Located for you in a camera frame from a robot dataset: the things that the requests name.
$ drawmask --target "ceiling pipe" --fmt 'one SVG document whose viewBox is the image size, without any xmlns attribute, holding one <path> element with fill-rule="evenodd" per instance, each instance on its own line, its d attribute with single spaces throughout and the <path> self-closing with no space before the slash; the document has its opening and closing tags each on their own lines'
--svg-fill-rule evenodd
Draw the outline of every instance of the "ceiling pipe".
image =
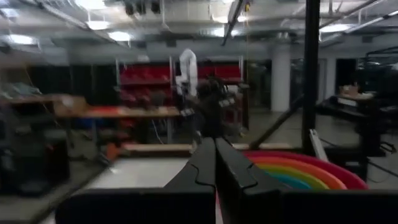
<svg viewBox="0 0 398 224">
<path fill-rule="evenodd" d="M 80 21 L 78 19 L 75 19 L 74 17 L 69 16 L 68 14 L 65 14 L 64 12 L 52 7 L 49 4 L 38 2 L 37 0 L 19 0 L 19 1 L 21 3 L 26 4 L 26 5 L 37 7 L 40 10 L 46 12 L 47 14 L 50 14 L 53 17 L 61 19 L 61 20 L 65 21 L 65 22 L 67 22 L 67 23 L 69 23 L 69 24 L 81 29 L 81 30 L 85 30 L 87 32 L 91 32 L 91 33 L 95 34 L 96 36 L 100 37 L 101 39 L 104 39 L 104 40 L 106 40 L 106 41 L 108 41 L 108 42 L 110 42 L 112 44 L 118 44 L 121 47 L 125 47 L 125 48 L 131 49 L 128 44 L 125 44 L 123 42 L 118 42 L 118 41 L 115 41 L 114 39 L 112 39 L 108 35 L 108 33 L 103 32 L 103 31 L 98 31 L 98 30 L 92 30 L 92 29 L 90 29 L 90 27 L 85 22 L 82 22 L 82 21 Z"/>
<path fill-rule="evenodd" d="M 325 38 L 324 40 L 322 40 L 320 42 L 320 44 L 324 44 L 325 42 L 330 42 L 332 40 L 336 40 L 336 39 L 338 39 L 338 38 L 340 38 L 340 37 L 342 37 L 344 35 L 352 34 L 353 32 L 356 32 L 358 30 L 361 30 L 361 29 L 363 29 L 365 27 L 368 27 L 370 25 L 376 24 L 378 22 L 385 21 L 385 20 L 390 19 L 390 18 L 392 18 L 394 16 L 398 16 L 398 10 L 396 10 L 396 11 L 394 11 L 392 13 L 386 14 L 386 15 L 384 15 L 382 17 L 378 17 L 376 19 L 373 19 L 373 20 L 371 20 L 369 22 L 365 22 L 364 24 L 360 24 L 358 26 L 354 26 L 354 27 L 352 27 L 352 28 L 350 28 L 348 30 L 345 30 L 345 31 L 341 32 L 341 33 L 333 34 L 333 35 Z"/>
<path fill-rule="evenodd" d="M 231 37 L 232 30 L 234 30 L 235 24 L 238 21 L 238 16 L 242 12 L 244 0 L 237 0 L 232 2 L 228 13 L 228 24 L 224 28 L 224 39 L 221 46 L 225 46 L 226 41 Z"/>
<path fill-rule="evenodd" d="M 374 4 L 374 3 L 381 2 L 381 1 L 383 1 L 383 0 L 368 0 L 367 2 L 364 2 L 364 3 L 360 4 L 359 6 L 353 8 L 353 9 L 342 13 L 342 15 L 340 17 L 338 17 L 336 19 L 331 19 L 331 20 L 327 21 L 326 23 L 320 25 L 319 29 L 322 29 L 322 28 L 324 28 L 324 27 L 326 27 L 326 26 L 328 26 L 330 24 L 333 24 L 333 23 L 335 23 L 335 22 L 337 22 L 337 21 L 339 21 L 341 19 L 344 19 L 344 18 L 354 14 L 355 12 L 358 12 L 361 9 L 364 9 L 365 7 L 368 7 L 368 6 L 370 6 L 370 5 Z"/>
</svg>

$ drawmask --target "yellow ring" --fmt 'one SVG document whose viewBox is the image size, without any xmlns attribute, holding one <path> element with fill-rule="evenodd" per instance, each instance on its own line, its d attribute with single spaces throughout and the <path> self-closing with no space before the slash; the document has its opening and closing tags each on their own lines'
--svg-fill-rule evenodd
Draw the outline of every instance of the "yellow ring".
<svg viewBox="0 0 398 224">
<path fill-rule="evenodd" d="M 329 189 L 329 187 L 320 179 L 314 177 L 313 175 L 306 174 L 300 170 L 291 167 L 273 166 L 265 164 L 259 164 L 258 167 L 260 167 L 263 170 L 266 170 L 267 172 L 270 172 L 271 174 L 284 174 L 284 175 L 289 175 L 291 177 L 295 177 L 299 180 L 306 182 L 314 190 Z"/>
</svg>

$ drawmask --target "orange ring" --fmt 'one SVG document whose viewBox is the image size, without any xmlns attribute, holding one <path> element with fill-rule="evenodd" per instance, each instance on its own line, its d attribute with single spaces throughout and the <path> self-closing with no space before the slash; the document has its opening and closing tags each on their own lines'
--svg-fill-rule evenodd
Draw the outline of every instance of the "orange ring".
<svg viewBox="0 0 398 224">
<path fill-rule="evenodd" d="M 307 164 L 305 162 L 296 161 L 294 159 L 286 159 L 282 157 L 253 157 L 250 158 L 250 160 L 252 160 L 253 163 L 255 163 L 255 165 L 271 164 L 271 165 L 292 167 L 297 170 L 301 170 L 304 173 L 311 174 L 314 177 L 322 180 L 322 182 L 327 184 L 327 186 L 330 189 L 334 190 L 347 189 L 345 184 L 334 175 L 330 174 L 329 172 L 319 167 Z"/>
<path fill-rule="evenodd" d="M 360 179 L 357 175 L 352 172 L 329 162 L 323 162 L 314 157 L 305 156 L 301 154 L 291 153 L 291 152 L 274 152 L 274 151 L 244 151 L 243 154 L 249 159 L 254 157 L 283 157 L 287 159 L 294 159 L 300 162 L 305 162 L 314 166 L 317 166 L 337 177 L 341 180 L 347 189 L 350 190 L 366 190 L 368 186 L 366 183 Z"/>
</svg>

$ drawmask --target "ceiling light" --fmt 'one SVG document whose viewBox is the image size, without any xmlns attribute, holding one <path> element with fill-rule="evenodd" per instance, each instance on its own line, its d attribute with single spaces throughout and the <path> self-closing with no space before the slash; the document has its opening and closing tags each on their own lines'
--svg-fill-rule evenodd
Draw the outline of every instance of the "ceiling light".
<svg viewBox="0 0 398 224">
<path fill-rule="evenodd" d="M 398 10 L 396 10 L 395 12 L 392 12 L 392 13 L 390 13 L 390 14 L 388 14 L 389 16 L 396 16 L 396 15 L 398 15 Z"/>
<path fill-rule="evenodd" d="M 33 37 L 29 37 L 26 35 L 18 35 L 18 34 L 10 34 L 8 35 L 8 41 L 12 44 L 36 44 L 37 40 Z"/>
<path fill-rule="evenodd" d="M 110 38 L 114 39 L 115 41 L 129 41 L 131 40 L 131 35 L 126 32 L 111 32 L 108 34 Z"/>
<path fill-rule="evenodd" d="M 329 32 L 343 32 L 353 27 L 352 24 L 334 24 L 330 26 L 325 26 L 324 28 L 320 29 L 319 31 L 322 33 L 329 33 Z"/>
<path fill-rule="evenodd" d="M 104 0 L 75 0 L 75 2 L 87 10 L 106 9 Z"/>
<path fill-rule="evenodd" d="M 87 21 L 88 27 L 92 30 L 103 30 L 107 29 L 110 25 L 110 22 L 107 21 Z"/>
<path fill-rule="evenodd" d="M 10 4 L 8 0 L 0 0 L 0 6 L 7 6 L 8 4 Z"/>
<path fill-rule="evenodd" d="M 247 20 L 246 16 L 239 16 L 238 17 L 238 22 L 244 22 L 246 20 Z M 228 17 L 227 16 L 214 17 L 213 21 L 227 24 L 228 23 Z"/>
<path fill-rule="evenodd" d="M 18 16 L 18 12 L 15 9 L 10 9 L 10 8 L 2 8 L 0 11 L 7 17 L 7 18 L 13 18 Z"/>
<path fill-rule="evenodd" d="M 211 32 L 211 34 L 215 35 L 216 37 L 224 37 L 224 28 L 215 29 Z M 232 30 L 231 36 L 238 35 L 239 32 L 237 30 Z"/>
<path fill-rule="evenodd" d="M 365 28 L 365 27 L 367 27 L 367 26 L 370 26 L 370 25 L 372 25 L 372 24 L 375 24 L 375 23 L 377 23 L 377 22 L 383 21 L 384 19 L 385 19 L 384 17 L 378 17 L 378 18 L 373 19 L 373 20 L 371 20 L 371 21 L 369 21 L 369 22 L 365 22 L 364 24 L 361 24 L 361 25 L 359 25 L 359 26 L 354 26 L 354 27 L 352 27 L 352 28 L 346 30 L 346 31 L 345 31 L 345 34 L 350 34 L 350 33 L 352 33 L 352 32 L 355 32 L 355 31 L 357 31 L 357 30 L 360 30 L 360 29 L 362 29 L 362 28 Z"/>
</svg>

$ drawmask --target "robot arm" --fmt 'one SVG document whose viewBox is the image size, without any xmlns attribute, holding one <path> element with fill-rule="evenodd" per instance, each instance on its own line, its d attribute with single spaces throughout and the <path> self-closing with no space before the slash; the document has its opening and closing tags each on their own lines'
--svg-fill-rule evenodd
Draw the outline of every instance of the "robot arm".
<svg viewBox="0 0 398 224">
<path fill-rule="evenodd" d="M 198 67 L 197 56 L 190 49 L 185 49 L 180 56 L 181 76 L 176 77 L 177 91 L 182 94 L 183 83 L 188 83 L 188 92 L 192 96 L 197 95 Z"/>
</svg>

